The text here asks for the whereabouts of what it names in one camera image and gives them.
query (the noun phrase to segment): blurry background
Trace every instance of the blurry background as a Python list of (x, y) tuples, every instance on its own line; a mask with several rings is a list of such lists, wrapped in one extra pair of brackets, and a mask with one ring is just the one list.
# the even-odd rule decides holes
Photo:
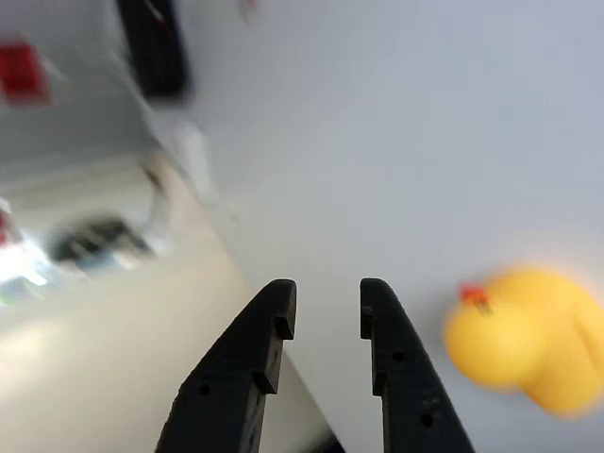
[[(81, 411), (74, 409), (78, 399), (89, 399), (82, 389), (81, 395), (73, 391), (64, 396), (61, 406), (65, 413), (59, 415), (55, 431), (45, 430), (42, 425), (46, 410), (53, 411), (54, 407), (48, 398), (59, 395), (71, 378), (79, 376), (80, 368), (94, 367), (90, 362), (93, 358), (106, 357), (107, 366), (118, 361), (120, 351), (111, 344), (124, 342), (122, 347), (126, 348), (131, 339), (145, 338), (144, 323), (151, 313), (167, 310), (165, 316), (169, 317), (170, 310), (179, 310), (182, 316), (188, 316), (187, 310), (198, 309), (182, 307), (199, 305), (201, 309), (206, 307), (206, 316), (211, 319), (212, 304), (243, 304), (253, 295), (252, 291), (239, 289), (217, 300), (201, 295), (208, 288), (198, 287), (204, 283), (195, 278), (195, 272), (204, 272), (204, 266), (212, 266), (217, 257), (227, 257), (227, 252), (209, 232), (208, 220), (184, 182), (186, 175), (178, 171), (182, 162), (170, 157), (149, 132), (143, 118), (147, 107), (130, 78), (120, 27), (109, 2), (0, 2), (0, 45), (23, 40), (34, 46), (50, 93), (43, 102), (17, 105), (0, 96), (4, 238), (0, 246), (0, 367), (4, 375), (0, 378), (0, 395), (6, 408), (0, 414), (0, 424), (12, 427), (11, 435), (3, 436), (4, 448), (11, 451), (40, 451), (43, 445), (62, 445), (63, 451), (68, 450), (71, 441), (60, 434), (60, 426), (77, 432), (71, 436), (74, 451), (153, 451), (180, 382), (208, 347), (199, 343), (194, 329), (188, 337), (183, 334), (188, 322), (194, 326), (193, 316), (183, 321), (176, 315), (172, 326), (165, 321), (167, 325), (155, 327), (167, 329), (167, 333), (158, 336), (155, 343), (154, 339), (147, 340), (141, 351), (140, 355), (147, 357), (158, 347), (163, 350), (170, 344), (170, 335), (177, 341), (170, 354), (158, 353), (149, 362), (173, 369), (169, 384), (160, 381), (161, 373), (155, 383), (147, 384), (149, 389), (161, 389), (150, 396), (150, 403), (128, 412), (131, 398), (122, 395), (120, 402), (118, 391), (108, 388), (102, 404), (108, 412), (113, 408), (113, 413), (103, 416), (118, 420), (118, 412), (123, 412), (120, 429), (99, 432), (94, 426), (73, 426), (77, 419), (87, 418), (86, 413), (92, 416), (98, 409), (90, 401), (88, 407), (79, 408)], [(205, 253), (213, 243), (210, 249), (218, 250), (217, 255)], [(183, 251), (196, 247), (198, 256)], [(145, 270), (149, 265), (152, 270)], [(227, 269), (226, 277), (239, 279), (235, 267)], [(160, 296), (149, 298), (153, 286), (141, 275), (150, 272), (159, 288), (157, 293), (171, 294), (174, 303)], [(173, 282), (171, 276), (182, 277)], [(110, 287), (108, 282), (120, 278), (123, 290), (110, 295), (105, 289)], [(233, 288), (240, 288), (234, 281)], [(117, 300), (138, 306), (137, 316), (143, 323), (139, 330), (135, 326), (127, 330), (116, 326), (115, 318), (126, 316), (126, 307), (124, 314), (119, 305), (115, 308)], [(79, 318), (80, 327), (76, 327), (70, 320), (82, 306), (92, 311), (88, 317)], [(103, 306), (113, 309), (103, 310)], [(47, 328), (38, 327), (41, 323), (55, 323), (55, 329), (71, 333), (55, 346)], [(87, 354), (82, 356), (82, 345), (94, 344), (91, 342), (96, 337), (91, 332), (98, 324), (106, 328), (99, 331), (96, 346), (88, 346)], [(42, 342), (45, 354), (55, 357), (52, 364), (41, 361), (41, 351), (31, 355), (33, 334), (23, 333), (30, 331), (35, 333), (35, 344)], [(139, 360), (143, 369), (147, 359)], [(133, 376), (128, 366), (115, 365), (111, 377), (98, 378), (129, 382)], [(130, 376), (120, 377), (120, 373)], [(32, 381), (25, 375), (35, 375), (39, 380)], [(28, 394), (41, 392), (49, 394), (48, 407), (43, 399), (38, 403), (28, 399)], [(61, 424), (61, 417), (66, 425)], [(40, 429), (36, 435), (28, 435), (37, 420)], [(317, 448), (323, 448), (329, 439), (323, 415), (284, 356), (279, 396), (267, 399), (261, 451), (323, 451)]]

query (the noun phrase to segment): rubber duck's orange beak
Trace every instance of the rubber duck's orange beak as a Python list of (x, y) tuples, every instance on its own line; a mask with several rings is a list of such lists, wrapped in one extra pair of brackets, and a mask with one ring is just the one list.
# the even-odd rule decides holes
[(486, 304), (487, 294), (478, 285), (466, 284), (460, 288), (460, 301), (464, 306)]

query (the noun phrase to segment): screw hole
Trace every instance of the screw hole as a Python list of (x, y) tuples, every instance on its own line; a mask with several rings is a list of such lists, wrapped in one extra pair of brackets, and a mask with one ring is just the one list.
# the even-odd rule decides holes
[(420, 420), (424, 428), (432, 428), (432, 425), (434, 425), (434, 418), (427, 412), (422, 413)]

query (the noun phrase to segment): yellow rubber duck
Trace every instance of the yellow rubber duck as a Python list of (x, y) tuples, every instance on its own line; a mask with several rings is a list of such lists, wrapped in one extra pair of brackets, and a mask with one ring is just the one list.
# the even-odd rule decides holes
[(520, 269), (462, 288), (445, 345), (471, 380), (520, 388), (560, 417), (587, 412), (604, 390), (604, 310), (554, 272)]

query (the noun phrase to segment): black object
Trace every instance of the black object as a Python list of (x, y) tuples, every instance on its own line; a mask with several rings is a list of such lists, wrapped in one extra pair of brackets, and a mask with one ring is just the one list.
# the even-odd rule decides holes
[(130, 62), (147, 99), (174, 99), (187, 71), (172, 0), (117, 0)]
[(361, 338), (371, 340), (373, 393), (381, 396), (386, 453), (470, 453), (461, 421), (396, 294), (361, 281)]
[(269, 283), (184, 381), (156, 452), (258, 452), (265, 395), (277, 393), (294, 324), (295, 283)]
[[(277, 392), (282, 340), (294, 337), (295, 283), (275, 280), (235, 318), (180, 387), (157, 453), (258, 453), (266, 394)], [(386, 453), (473, 453), (410, 319), (388, 284), (361, 282)], [(341, 452), (333, 442), (321, 452)]]
[(105, 253), (115, 250), (138, 250), (150, 253), (144, 240), (117, 217), (89, 220), (55, 233), (46, 246), (48, 258), (54, 262), (72, 261), (90, 264)]

